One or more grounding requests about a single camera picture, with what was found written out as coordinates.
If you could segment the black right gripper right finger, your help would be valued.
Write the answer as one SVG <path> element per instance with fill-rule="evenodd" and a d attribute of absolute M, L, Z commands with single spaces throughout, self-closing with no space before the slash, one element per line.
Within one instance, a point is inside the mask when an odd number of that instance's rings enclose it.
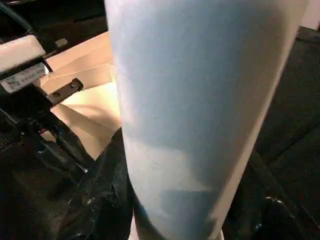
<path fill-rule="evenodd" d="M 300 240 L 296 218 L 274 197 L 234 198 L 222 226 L 226 240 Z"/>

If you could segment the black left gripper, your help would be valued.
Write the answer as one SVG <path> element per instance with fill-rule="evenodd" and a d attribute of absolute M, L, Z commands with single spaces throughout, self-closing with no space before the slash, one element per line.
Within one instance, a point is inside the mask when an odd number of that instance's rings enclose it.
<path fill-rule="evenodd" d="M 83 87 L 74 78 L 50 94 L 29 85 L 2 95 L 0 120 L 11 130 L 0 133 L 0 151 L 15 143 L 27 145 L 47 168 L 70 180 L 80 180 L 87 168 L 87 152 L 79 137 L 51 110 Z"/>

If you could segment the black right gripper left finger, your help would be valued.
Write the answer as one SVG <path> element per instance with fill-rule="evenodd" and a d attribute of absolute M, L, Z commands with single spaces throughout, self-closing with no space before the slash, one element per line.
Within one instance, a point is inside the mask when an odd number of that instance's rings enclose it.
<path fill-rule="evenodd" d="M 127 240 L 132 218 L 133 191 L 118 129 L 69 202 L 67 239 Z"/>

